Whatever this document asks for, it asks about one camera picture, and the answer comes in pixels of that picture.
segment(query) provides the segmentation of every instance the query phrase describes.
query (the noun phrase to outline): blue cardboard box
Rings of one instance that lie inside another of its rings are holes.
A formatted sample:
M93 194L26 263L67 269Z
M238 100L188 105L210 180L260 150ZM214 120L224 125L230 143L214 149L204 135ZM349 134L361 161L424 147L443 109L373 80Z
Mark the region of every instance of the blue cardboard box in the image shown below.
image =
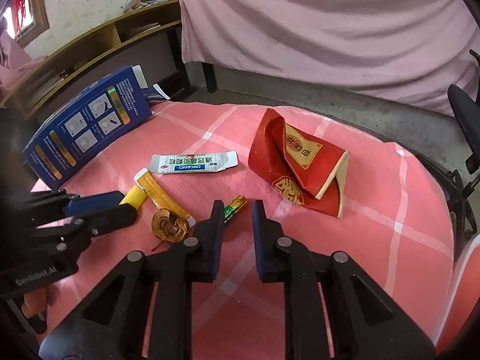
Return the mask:
M152 112L140 66L124 66L92 83L50 116L23 150L50 188L59 188L100 151Z

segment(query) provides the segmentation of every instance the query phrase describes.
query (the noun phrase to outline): pink curtain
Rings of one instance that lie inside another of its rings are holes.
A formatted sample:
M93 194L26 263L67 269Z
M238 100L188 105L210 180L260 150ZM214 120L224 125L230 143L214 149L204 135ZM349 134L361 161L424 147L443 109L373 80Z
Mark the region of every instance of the pink curtain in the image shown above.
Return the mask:
M45 59L32 59L7 32L7 20L0 20L0 99L11 91L25 75Z

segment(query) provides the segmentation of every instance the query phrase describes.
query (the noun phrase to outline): metal rivet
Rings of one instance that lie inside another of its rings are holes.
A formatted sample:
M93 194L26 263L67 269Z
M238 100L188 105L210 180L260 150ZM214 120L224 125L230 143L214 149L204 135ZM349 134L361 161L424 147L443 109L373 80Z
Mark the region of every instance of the metal rivet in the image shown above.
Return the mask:
M338 251L333 255L333 259L340 264L346 263L349 260L349 256L342 251Z
M284 248L288 248L289 246L292 246L292 240L288 237L280 237L279 239L277 239L277 244Z
M66 250L67 250L67 244L66 244L66 243L63 243L63 242L59 243L59 244L57 245L57 250L58 250L58 251L66 251Z
M196 237L188 237L186 240L183 241L183 244L191 248L198 245L198 239Z
M128 254L127 259L128 261L135 263L136 261L139 261L142 258L142 256L143 256L143 253L141 251L134 250Z

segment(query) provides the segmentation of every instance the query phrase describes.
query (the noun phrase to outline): concrete floor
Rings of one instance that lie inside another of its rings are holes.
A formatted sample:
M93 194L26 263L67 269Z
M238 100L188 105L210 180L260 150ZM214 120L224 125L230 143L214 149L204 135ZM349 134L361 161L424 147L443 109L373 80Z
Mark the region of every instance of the concrete floor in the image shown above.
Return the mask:
M186 102L300 107L357 127L384 142L397 142L411 152L422 153L444 169L458 169L464 183L474 178L465 167L471 150L453 117L337 88L217 66L219 90L208 93L201 65L187 64L187 71L192 84L200 88ZM476 190L469 201L480 220L480 190Z

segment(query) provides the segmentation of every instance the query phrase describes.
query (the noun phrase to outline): red packaging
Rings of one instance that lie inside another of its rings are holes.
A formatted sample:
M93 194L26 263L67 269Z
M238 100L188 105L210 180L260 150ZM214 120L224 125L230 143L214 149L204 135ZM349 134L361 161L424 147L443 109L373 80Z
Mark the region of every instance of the red packaging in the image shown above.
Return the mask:
M291 202L340 218L348 159L348 150L290 126L268 108L248 166Z

